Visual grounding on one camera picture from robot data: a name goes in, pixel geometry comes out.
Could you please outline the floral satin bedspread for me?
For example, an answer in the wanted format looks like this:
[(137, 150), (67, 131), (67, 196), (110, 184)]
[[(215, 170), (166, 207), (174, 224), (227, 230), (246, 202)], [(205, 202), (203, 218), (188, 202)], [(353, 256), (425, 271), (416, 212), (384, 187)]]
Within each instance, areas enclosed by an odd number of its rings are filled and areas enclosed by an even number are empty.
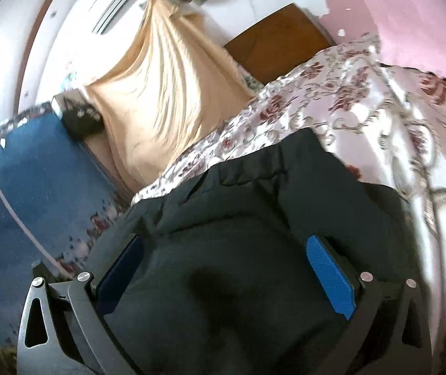
[(212, 165), (310, 128), (362, 181), (408, 205), (430, 333), (446, 336), (446, 80), (385, 65), (377, 35), (324, 49), (268, 83), (236, 117), (186, 150), (136, 200), (160, 197)]

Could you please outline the black garment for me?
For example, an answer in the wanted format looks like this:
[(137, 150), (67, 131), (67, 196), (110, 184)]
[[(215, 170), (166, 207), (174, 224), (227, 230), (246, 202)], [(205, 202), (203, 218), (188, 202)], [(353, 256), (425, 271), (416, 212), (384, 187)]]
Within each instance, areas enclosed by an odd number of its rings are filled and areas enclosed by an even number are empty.
[(312, 130), (219, 163), (136, 203), (98, 240), (97, 272), (130, 234), (143, 256), (104, 320), (145, 374), (314, 374), (348, 321), (334, 311), (305, 241), (325, 238), (358, 272), (420, 279), (403, 202), (360, 182)]

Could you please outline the blue floral wardrobe cover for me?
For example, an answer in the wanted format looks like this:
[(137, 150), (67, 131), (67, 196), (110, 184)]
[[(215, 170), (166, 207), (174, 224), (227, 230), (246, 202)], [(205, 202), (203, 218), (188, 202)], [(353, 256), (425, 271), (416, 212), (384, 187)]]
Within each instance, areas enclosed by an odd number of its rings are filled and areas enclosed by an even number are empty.
[(0, 347), (17, 342), (33, 266), (74, 277), (129, 204), (49, 103), (0, 125)]

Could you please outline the brown wooden headboard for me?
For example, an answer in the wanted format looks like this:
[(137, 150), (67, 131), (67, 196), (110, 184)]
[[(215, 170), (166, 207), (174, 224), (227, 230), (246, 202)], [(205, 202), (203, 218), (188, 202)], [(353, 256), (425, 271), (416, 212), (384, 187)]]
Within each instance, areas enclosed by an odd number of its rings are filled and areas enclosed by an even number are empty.
[(255, 79), (267, 84), (331, 46), (294, 3), (275, 11), (224, 45)]

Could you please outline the pink curtain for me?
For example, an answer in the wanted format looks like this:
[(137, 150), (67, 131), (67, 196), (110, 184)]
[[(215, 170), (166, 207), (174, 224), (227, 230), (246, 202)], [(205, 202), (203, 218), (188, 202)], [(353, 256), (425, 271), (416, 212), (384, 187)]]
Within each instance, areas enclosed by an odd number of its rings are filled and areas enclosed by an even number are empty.
[(446, 79), (446, 0), (363, 0), (377, 27), (382, 63)]

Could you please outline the beige hanging cloth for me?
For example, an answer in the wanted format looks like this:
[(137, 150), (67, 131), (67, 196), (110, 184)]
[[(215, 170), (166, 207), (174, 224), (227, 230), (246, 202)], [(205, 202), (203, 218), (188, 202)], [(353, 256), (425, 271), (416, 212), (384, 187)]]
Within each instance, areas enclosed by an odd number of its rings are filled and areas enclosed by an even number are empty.
[(132, 191), (256, 96), (233, 57), (206, 34), (201, 14), (174, 0), (148, 0), (124, 56), (85, 91)]

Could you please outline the black tote bag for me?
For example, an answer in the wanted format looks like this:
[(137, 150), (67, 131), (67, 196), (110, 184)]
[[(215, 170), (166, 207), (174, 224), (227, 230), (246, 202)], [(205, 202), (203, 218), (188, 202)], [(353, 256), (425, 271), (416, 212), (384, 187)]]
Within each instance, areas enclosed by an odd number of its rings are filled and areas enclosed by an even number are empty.
[(62, 124), (74, 141), (83, 141), (87, 136), (104, 130), (104, 121), (100, 112), (88, 102), (79, 102), (63, 96)]

